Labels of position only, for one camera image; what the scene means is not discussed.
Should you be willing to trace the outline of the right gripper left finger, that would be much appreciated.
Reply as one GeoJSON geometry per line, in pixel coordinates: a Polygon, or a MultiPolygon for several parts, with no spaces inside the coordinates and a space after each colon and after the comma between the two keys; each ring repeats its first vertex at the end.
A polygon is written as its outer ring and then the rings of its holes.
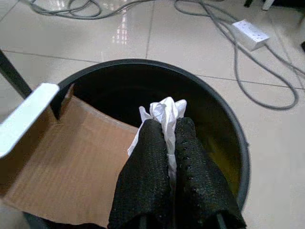
{"type": "Polygon", "coordinates": [[[172,200],[167,148],[161,124],[144,121],[138,142],[121,170],[109,216],[109,229],[165,229],[172,200]]]}

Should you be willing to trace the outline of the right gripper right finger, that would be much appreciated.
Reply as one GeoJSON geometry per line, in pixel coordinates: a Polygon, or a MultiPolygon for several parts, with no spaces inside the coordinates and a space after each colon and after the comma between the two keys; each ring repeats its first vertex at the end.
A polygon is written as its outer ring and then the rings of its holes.
{"type": "Polygon", "coordinates": [[[175,127],[175,220],[179,229],[244,229],[236,198],[218,165],[196,136],[191,118],[175,127]]]}

